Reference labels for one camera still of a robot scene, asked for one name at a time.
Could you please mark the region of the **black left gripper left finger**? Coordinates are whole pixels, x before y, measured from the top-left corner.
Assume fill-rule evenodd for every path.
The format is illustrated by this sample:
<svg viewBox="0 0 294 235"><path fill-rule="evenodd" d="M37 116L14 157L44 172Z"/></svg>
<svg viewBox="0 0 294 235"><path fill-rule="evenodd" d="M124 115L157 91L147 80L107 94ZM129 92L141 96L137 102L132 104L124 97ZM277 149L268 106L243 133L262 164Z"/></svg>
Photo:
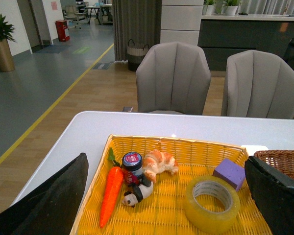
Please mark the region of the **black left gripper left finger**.
<svg viewBox="0 0 294 235"><path fill-rule="evenodd" d="M68 235L83 198L89 163L80 153L0 213L0 235Z"/></svg>

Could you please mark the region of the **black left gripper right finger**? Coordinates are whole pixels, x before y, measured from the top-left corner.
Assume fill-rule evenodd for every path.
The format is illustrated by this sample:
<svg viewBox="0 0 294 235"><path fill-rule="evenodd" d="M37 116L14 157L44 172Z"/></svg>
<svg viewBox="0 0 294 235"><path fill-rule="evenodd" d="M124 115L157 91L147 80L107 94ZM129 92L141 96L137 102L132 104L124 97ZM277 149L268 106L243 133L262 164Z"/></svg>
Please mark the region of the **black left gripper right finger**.
<svg viewBox="0 0 294 235"><path fill-rule="evenodd" d="M245 177L258 210L274 235L294 235L294 179L255 156Z"/></svg>

